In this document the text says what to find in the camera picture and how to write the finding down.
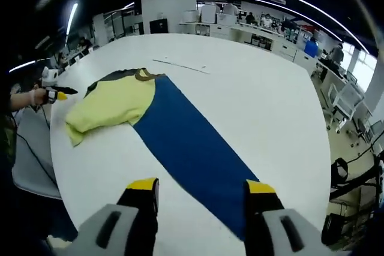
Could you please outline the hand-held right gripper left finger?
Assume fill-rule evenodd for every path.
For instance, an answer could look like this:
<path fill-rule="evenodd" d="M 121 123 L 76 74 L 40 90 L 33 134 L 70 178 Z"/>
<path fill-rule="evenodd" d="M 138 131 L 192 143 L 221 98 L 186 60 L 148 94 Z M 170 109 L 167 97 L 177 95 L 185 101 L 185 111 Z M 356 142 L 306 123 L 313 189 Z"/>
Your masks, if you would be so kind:
<path fill-rule="evenodd" d="M 158 231 L 156 177 L 129 184 L 115 204 L 107 204 L 79 228 L 77 255 L 152 255 Z"/>

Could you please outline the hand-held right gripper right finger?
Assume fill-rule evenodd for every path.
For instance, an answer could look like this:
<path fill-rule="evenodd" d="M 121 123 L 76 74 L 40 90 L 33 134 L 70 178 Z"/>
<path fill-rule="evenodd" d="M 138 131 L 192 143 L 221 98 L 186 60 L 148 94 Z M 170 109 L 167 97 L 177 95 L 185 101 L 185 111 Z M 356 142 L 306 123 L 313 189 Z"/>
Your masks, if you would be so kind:
<path fill-rule="evenodd" d="M 247 255 L 327 255 L 320 231 L 294 209 L 284 208 L 275 190 L 262 182 L 244 183 Z"/>

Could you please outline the person's left hand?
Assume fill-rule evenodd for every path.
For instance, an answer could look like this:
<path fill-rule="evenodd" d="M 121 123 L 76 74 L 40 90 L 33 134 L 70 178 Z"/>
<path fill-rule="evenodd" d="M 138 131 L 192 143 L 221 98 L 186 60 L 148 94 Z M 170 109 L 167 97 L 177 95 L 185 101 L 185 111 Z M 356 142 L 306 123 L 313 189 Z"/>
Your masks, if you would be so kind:
<path fill-rule="evenodd" d="M 44 88 L 37 88 L 29 91 L 32 106 L 45 105 L 48 102 L 48 91 Z"/>

